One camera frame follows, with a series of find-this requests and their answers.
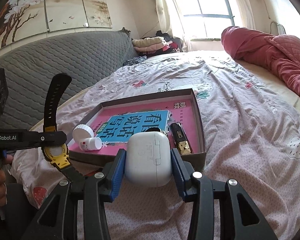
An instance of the window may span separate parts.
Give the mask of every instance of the window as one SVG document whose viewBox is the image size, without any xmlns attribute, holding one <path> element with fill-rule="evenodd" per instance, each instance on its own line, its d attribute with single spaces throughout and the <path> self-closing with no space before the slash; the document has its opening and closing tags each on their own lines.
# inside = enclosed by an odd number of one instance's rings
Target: window
<svg viewBox="0 0 300 240">
<path fill-rule="evenodd" d="M 178 4 L 191 39 L 221 38 L 222 31 L 234 25 L 229 0 L 178 0 Z"/>
</svg>

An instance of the bed sheet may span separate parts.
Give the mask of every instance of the bed sheet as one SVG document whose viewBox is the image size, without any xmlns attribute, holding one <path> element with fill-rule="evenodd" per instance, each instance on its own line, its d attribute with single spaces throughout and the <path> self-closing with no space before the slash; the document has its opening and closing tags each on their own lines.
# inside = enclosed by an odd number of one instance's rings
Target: bed sheet
<svg viewBox="0 0 300 240">
<path fill-rule="evenodd" d="M 144 86 L 134 86 L 140 81 Z M 300 228 L 300 114 L 227 54 L 176 53 L 124 66 L 62 105 L 58 130 L 70 132 L 102 101 L 185 88 L 196 91 L 205 129 L 202 172 L 211 179 L 237 179 L 279 239 L 291 239 Z M 42 131 L 42 123 L 33 130 Z M 96 169 L 74 166 L 84 174 Z M 36 207 L 64 178 L 40 149 L 18 151 L 11 172 Z M 192 204 L 182 202 L 173 180 L 148 189 L 124 179 L 118 198 L 106 204 L 110 235 L 120 240 L 187 239 L 191 212 Z"/>
<path fill-rule="evenodd" d="M 280 95 L 283 100 L 292 105 L 300 114 L 300 97 L 287 88 L 283 81 L 263 67 L 242 60 L 236 60 L 236 62 L 242 65 L 250 74 L 262 81 L 268 88 Z"/>
</svg>

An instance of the wall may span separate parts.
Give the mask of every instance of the wall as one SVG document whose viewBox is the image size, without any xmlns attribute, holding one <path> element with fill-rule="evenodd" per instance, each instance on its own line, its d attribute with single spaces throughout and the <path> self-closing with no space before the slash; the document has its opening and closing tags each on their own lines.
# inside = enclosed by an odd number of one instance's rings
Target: wall
<svg viewBox="0 0 300 240">
<path fill-rule="evenodd" d="M 77 28 L 77 29 L 68 29 L 52 33 L 42 33 L 35 35 L 20 41 L 16 41 L 6 47 L 0 49 L 0 56 L 5 54 L 12 49 L 15 49 L 19 46 L 25 45 L 27 43 L 41 40 L 47 37 L 52 37 L 55 35 L 65 34 L 65 33 L 74 33 L 74 32 L 83 32 L 83 31 L 117 31 L 121 30 L 122 27 L 131 31 L 131 37 L 134 39 L 139 38 L 138 29 L 136 27 L 134 17 L 132 14 L 132 9 L 127 0 L 107 0 L 111 20 L 112 20 L 112 29 L 108 28 Z"/>
<path fill-rule="evenodd" d="M 256 30 L 270 33 L 271 20 L 268 17 L 266 6 L 263 0 L 249 0 L 253 11 Z"/>
<path fill-rule="evenodd" d="M 191 41 L 191 48 L 195 50 L 224 50 L 221 41 Z"/>
<path fill-rule="evenodd" d="M 289 0 L 265 0 L 271 20 L 282 24 L 286 34 L 300 38 L 300 15 Z"/>
<path fill-rule="evenodd" d="M 160 30 L 155 0 L 128 1 L 133 12 L 140 38 L 145 34 L 148 37 L 154 37 L 155 33 Z"/>
</svg>

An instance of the clothing pile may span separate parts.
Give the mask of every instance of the clothing pile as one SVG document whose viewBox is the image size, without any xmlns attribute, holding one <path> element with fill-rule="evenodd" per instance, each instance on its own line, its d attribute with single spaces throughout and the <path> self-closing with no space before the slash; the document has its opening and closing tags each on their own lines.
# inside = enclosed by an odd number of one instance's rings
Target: clothing pile
<svg viewBox="0 0 300 240">
<path fill-rule="evenodd" d="M 170 37 L 157 36 L 154 38 L 143 38 L 132 40 L 132 44 L 139 56 L 153 57 L 161 54 L 180 52 L 179 46 Z"/>
</svg>

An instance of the pill bottle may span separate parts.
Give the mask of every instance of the pill bottle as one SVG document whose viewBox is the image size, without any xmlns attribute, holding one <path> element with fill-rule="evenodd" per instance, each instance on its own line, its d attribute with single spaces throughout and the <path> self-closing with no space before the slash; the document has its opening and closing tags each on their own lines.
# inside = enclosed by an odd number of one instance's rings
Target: pill bottle
<svg viewBox="0 0 300 240">
<path fill-rule="evenodd" d="M 102 148 L 102 140 L 99 137 L 86 138 L 80 141 L 79 147 L 82 151 L 95 151 Z"/>
</svg>

